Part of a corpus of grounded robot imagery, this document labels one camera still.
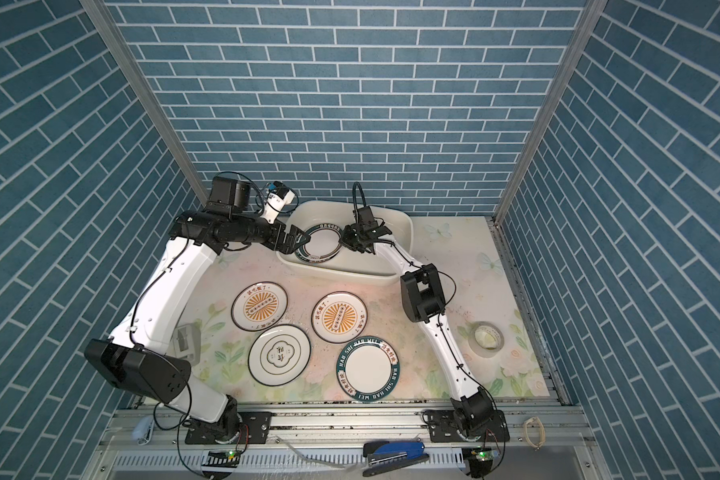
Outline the light blue small device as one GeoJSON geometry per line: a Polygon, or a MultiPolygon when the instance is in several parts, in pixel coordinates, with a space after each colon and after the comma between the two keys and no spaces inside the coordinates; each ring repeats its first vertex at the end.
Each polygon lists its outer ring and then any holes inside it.
{"type": "Polygon", "coordinates": [[[132,430],[132,440],[139,446],[149,444],[152,439],[154,428],[154,419],[151,416],[141,418],[132,430]]]}

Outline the white plastic bin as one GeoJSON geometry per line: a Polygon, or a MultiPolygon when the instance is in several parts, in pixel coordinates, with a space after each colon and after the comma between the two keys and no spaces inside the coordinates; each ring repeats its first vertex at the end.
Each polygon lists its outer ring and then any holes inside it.
{"type": "MultiPolygon", "coordinates": [[[[401,250],[411,251],[414,227],[412,219],[404,212],[373,206],[376,217],[385,221],[401,250]]],[[[286,225],[294,225],[306,232],[321,223],[335,224],[340,228],[352,223],[353,205],[332,201],[312,200],[299,205],[286,225]]],[[[313,276],[337,282],[354,282],[374,286],[397,284],[400,274],[393,265],[379,255],[358,253],[341,248],[337,255],[326,262],[304,262],[295,254],[276,254],[285,266],[300,275],[313,276]]]]}

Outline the white plate black clover outline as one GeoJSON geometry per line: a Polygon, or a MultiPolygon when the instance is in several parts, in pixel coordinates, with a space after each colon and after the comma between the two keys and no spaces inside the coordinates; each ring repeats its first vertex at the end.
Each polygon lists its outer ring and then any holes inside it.
{"type": "Polygon", "coordinates": [[[311,357],[306,332],[295,325],[275,326],[253,342],[248,368],[261,385],[279,387],[291,383],[306,369],[311,357]]]}

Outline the centre orange sunburst plate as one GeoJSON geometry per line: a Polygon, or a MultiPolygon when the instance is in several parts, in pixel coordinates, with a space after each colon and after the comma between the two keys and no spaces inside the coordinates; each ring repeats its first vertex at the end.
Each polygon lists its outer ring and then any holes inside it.
{"type": "Polygon", "coordinates": [[[337,291],[321,298],[311,313],[316,335],[329,343],[347,343],[357,338],[368,324],[368,309],[357,295],[337,291]]]}

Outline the blue black stapler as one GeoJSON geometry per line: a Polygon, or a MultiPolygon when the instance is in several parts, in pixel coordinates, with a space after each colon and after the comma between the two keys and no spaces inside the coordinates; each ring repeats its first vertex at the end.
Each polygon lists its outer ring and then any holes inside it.
{"type": "Polygon", "coordinates": [[[363,445],[363,457],[367,461],[367,467],[362,472],[364,477],[407,468],[430,459],[419,440],[367,442],[363,445]]]}

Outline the left orange sunburst plate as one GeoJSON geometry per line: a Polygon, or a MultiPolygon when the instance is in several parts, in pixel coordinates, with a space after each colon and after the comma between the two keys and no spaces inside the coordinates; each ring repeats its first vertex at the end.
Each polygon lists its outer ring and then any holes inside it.
{"type": "Polygon", "coordinates": [[[244,288],[231,306],[231,319],[240,329],[259,332],[276,325],[288,306],[285,289],[274,282],[258,282],[244,288]]]}

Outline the grey rectangular device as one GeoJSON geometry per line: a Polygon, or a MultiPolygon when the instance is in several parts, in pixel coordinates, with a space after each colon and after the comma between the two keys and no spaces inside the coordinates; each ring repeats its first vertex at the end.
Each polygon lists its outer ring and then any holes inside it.
{"type": "Polygon", "coordinates": [[[198,365],[201,356],[201,330],[192,324],[178,326],[172,336],[173,356],[198,365]]]}

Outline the left circuit board with LED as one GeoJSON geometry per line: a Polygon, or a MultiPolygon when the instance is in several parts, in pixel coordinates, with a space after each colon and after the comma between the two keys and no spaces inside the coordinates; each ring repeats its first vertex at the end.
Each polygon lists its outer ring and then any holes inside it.
{"type": "Polygon", "coordinates": [[[240,463],[240,453],[233,450],[211,451],[201,465],[206,479],[223,480],[231,475],[240,463]]]}

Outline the circuit board with led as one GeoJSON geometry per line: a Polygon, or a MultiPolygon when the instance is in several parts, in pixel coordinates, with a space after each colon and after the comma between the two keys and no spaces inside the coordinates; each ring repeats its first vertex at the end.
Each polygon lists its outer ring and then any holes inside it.
{"type": "Polygon", "coordinates": [[[231,475],[240,463],[240,453],[233,450],[211,451],[201,465],[206,479],[223,480],[231,475]]]}
{"type": "Polygon", "coordinates": [[[498,464],[500,453],[489,447],[463,448],[465,474],[473,479],[484,479],[498,464]]]}

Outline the orange sunburst plate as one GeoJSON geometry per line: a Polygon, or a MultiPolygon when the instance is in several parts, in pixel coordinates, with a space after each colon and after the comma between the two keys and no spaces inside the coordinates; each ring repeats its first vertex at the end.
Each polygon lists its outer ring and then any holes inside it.
{"type": "Polygon", "coordinates": [[[276,325],[288,306],[285,289],[274,282],[258,282],[244,288],[231,306],[231,319],[240,329],[259,332],[276,325]]]}
{"type": "Polygon", "coordinates": [[[357,338],[368,324],[368,309],[357,295],[337,291],[321,298],[311,313],[316,335],[329,343],[347,343],[357,338]]]}

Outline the large plate green lettered rim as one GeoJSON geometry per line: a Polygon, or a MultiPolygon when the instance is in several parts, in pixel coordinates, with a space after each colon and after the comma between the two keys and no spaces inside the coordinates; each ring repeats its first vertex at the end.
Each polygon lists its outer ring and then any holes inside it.
{"type": "Polygon", "coordinates": [[[393,346],[376,336],[347,343],[338,355],[336,376],[352,400],[370,403],[385,399],[398,384],[401,366],[393,346]]]}

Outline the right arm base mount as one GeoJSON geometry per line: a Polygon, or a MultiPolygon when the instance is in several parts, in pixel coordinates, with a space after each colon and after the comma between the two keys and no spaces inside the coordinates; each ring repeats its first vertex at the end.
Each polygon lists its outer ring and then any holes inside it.
{"type": "Polygon", "coordinates": [[[504,443],[510,439],[506,417],[501,410],[476,419],[462,417],[454,410],[423,410],[420,416],[433,443],[504,443]]]}

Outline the clear tape roll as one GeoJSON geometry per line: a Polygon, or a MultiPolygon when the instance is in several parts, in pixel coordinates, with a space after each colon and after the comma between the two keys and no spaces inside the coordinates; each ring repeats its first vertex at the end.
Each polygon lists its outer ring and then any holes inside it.
{"type": "Polygon", "coordinates": [[[468,343],[471,350],[481,358],[493,358],[504,347],[500,329],[489,322],[475,322],[470,327],[468,343]]]}

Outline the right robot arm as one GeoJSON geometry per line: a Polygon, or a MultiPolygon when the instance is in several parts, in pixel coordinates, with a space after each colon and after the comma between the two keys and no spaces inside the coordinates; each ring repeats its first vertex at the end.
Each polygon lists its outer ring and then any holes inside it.
{"type": "Polygon", "coordinates": [[[351,251],[385,259],[399,274],[404,313],[423,331],[445,374],[457,431],[468,439],[485,436],[490,423],[498,418],[498,408],[458,348],[446,315],[441,272],[400,246],[369,206],[354,207],[353,216],[354,221],[342,229],[340,243],[351,251]]]}

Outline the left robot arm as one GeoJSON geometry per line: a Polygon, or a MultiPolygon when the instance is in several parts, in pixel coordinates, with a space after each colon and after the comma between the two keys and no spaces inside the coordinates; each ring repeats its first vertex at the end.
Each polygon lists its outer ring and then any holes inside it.
{"type": "Polygon", "coordinates": [[[89,341],[86,360],[113,387],[153,398],[224,438],[234,436],[240,422],[236,401],[195,377],[188,361],[168,356],[174,330],[204,272],[229,244],[261,244],[291,254],[309,240],[306,232],[277,219],[180,214],[147,286],[107,339],[89,341]]]}

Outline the right circuit board with LED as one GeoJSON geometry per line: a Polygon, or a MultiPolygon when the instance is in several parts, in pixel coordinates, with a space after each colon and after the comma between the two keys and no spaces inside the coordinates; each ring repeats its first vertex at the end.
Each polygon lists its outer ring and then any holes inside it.
{"type": "Polygon", "coordinates": [[[484,479],[498,464],[500,453],[489,447],[463,448],[465,474],[473,479],[484,479]]]}

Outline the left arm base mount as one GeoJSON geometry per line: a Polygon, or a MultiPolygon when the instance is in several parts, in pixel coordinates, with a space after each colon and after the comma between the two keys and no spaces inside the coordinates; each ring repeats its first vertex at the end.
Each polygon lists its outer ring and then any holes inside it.
{"type": "Polygon", "coordinates": [[[264,444],[269,435],[272,413],[267,411],[235,412],[223,415],[215,423],[190,418],[183,423],[187,429],[187,445],[264,444]]]}

